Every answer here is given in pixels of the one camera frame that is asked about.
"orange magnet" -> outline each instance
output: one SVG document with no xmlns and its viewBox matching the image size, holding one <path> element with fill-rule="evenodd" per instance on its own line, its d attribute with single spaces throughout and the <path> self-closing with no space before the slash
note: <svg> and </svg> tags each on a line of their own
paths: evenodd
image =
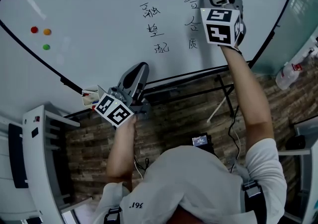
<svg viewBox="0 0 318 224">
<path fill-rule="evenodd" d="M 32 33 L 37 33 L 38 32 L 38 27 L 36 27 L 36 26 L 33 26 L 32 28 L 31 28 L 31 32 Z"/>
<path fill-rule="evenodd" d="M 44 35 L 51 35 L 51 30 L 50 29 L 44 29 L 43 33 L 44 33 Z"/>
</svg>

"wooden floor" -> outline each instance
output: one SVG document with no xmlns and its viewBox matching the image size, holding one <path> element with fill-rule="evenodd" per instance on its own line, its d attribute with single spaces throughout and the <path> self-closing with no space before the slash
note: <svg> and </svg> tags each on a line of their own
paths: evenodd
<svg viewBox="0 0 318 224">
<path fill-rule="evenodd" d="M 286 140 L 294 135 L 293 123 L 318 114 L 318 61 L 308 60 L 303 67 L 304 71 L 298 81 L 285 91 L 276 86 L 274 77 L 258 77 L 270 103 L 278 149 L 284 149 Z M 232 83 L 229 72 L 220 75 L 225 85 Z M 207 77 L 179 86 L 169 94 L 176 97 L 219 87 L 220 83 L 215 82 L 214 78 L 215 76 Z M 152 163 L 167 149 L 188 145 L 193 134 L 207 132 L 212 136 L 216 155 L 227 168 L 230 168 L 237 148 L 228 136 L 232 119 L 227 103 L 223 104 L 210 124 L 206 122 L 223 98 L 224 93 L 219 90 L 154 106 L 149 118 L 137 122 L 135 154 L 139 163 L 144 165 L 146 157 Z M 235 91 L 231 93 L 230 99 L 235 109 Z M 105 185 L 105 168 L 113 144 L 114 129 L 93 112 L 82 115 L 80 122 L 81 128 L 66 133 L 67 156 L 75 198 L 92 196 L 94 203 L 90 209 L 93 211 Z M 240 111 L 234 129 L 241 141 L 239 161 L 244 163 L 245 128 Z M 294 196 L 293 189 L 299 181 L 299 165 L 293 157 L 282 158 L 281 162 L 288 182 L 290 201 Z M 139 174 L 134 171 L 134 186 L 140 181 Z"/>
</svg>

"white bottle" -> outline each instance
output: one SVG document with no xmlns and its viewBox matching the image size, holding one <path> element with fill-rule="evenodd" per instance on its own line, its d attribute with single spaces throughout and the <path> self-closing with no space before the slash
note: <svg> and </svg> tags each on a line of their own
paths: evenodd
<svg viewBox="0 0 318 224">
<path fill-rule="evenodd" d="M 302 70 L 303 69 L 300 64 L 287 63 L 276 76 L 277 86 L 282 90 L 286 90 L 297 80 L 299 73 Z"/>
</svg>

